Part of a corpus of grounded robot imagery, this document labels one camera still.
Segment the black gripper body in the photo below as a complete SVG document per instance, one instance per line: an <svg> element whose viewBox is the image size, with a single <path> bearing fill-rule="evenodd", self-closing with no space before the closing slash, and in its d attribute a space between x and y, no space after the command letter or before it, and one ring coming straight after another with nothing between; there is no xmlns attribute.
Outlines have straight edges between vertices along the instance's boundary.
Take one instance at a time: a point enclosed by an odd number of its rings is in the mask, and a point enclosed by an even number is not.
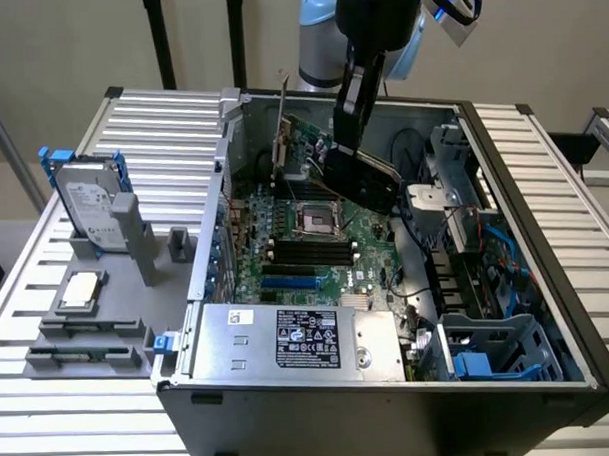
<svg viewBox="0 0 609 456"><path fill-rule="evenodd" d="M411 39L421 0L337 0L335 23L359 55L396 51Z"/></svg>

